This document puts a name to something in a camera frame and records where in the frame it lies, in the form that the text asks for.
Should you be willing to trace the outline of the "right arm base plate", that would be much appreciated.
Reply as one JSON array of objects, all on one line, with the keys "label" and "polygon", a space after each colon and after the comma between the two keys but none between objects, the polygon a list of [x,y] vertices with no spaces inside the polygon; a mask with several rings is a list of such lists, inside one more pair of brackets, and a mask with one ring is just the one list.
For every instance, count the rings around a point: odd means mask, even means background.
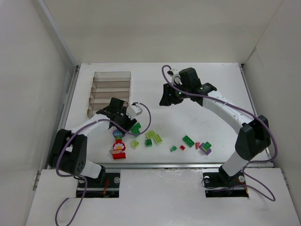
[{"label": "right arm base plate", "polygon": [[249,197],[242,172],[229,177],[225,172],[204,171],[201,183],[205,188],[206,198]]}]

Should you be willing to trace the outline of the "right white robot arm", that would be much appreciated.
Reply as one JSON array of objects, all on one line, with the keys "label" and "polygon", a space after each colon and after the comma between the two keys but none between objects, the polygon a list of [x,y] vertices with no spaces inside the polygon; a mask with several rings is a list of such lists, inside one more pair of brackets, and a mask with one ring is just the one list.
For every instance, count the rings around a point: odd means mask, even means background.
[{"label": "right white robot arm", "polygon": [[194,68],[189,67],[177,72],[164,65],[161,72],[165,79],[167,76],[171,76],[172,79],[163,86],[160,106],[180,104],[189,98],[215,113],[237,133],[235,151],[220,168],[220,172],[225,176],[235,176],[255,156],[270,146],[272,136],[267,118],[256,116],[233,105],[214,85],[202,83]]}]

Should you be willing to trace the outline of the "green L-shaped lego block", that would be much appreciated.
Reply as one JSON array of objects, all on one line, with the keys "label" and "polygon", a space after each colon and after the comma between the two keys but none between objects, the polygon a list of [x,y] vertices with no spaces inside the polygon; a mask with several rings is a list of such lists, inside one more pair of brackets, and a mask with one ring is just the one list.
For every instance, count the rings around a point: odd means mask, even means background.
[{"label": "green L-shaped lego block", "polygon": [[140,125],[140,123],[138,122],[138,123],[136,123],[131,129],[130,129],[130,131],[131,131],[131,133],[134,135],[134,137],[137,137],[137,136],[139,136],[140,135],[140,128],[141,128],[141,125]]}]

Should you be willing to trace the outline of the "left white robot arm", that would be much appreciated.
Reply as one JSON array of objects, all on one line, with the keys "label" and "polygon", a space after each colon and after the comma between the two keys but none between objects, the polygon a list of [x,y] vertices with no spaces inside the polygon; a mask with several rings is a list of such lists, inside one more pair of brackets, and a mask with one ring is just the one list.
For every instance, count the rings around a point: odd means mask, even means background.
[{"label": "left white robot arm", "polygon": [[50,151],[49,167],[71,176],[103,181],[105,167],[87,160],[87,144],[113,126],[124,134],[137,123],[135,117],[142,109],[136,103],[128,107],[124,103],[113,97],[107,107],[98,110],[82,125],[71,130],[60,129]]}]

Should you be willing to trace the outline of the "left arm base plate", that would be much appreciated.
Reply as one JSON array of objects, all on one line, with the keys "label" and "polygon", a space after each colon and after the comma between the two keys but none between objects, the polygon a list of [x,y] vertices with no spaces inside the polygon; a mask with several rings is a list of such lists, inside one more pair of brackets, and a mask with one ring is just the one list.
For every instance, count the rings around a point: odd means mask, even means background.
[{"label": "left arm base plate", "polygon": [[119,198],[120,171],[109,170],[102,166],[98,178],[86,177],[87,183],[77,176],[73,178],[78,181],[76,188],[76,197],[80,198]]}]

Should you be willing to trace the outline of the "lime green 2x4 brick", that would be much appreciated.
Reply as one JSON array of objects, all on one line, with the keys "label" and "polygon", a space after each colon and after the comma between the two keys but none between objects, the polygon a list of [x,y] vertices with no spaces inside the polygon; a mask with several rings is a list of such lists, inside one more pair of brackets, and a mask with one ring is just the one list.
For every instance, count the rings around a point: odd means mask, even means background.
[{"label": "lime green 2x4 brick", "polygon": [[155,135],[156,135],[156,133],[155,133],[153,130],[150,130],[150,131],[148,131],[148,132],[146,133],[146,137],[147,137],[148,139],[153,138]]}]

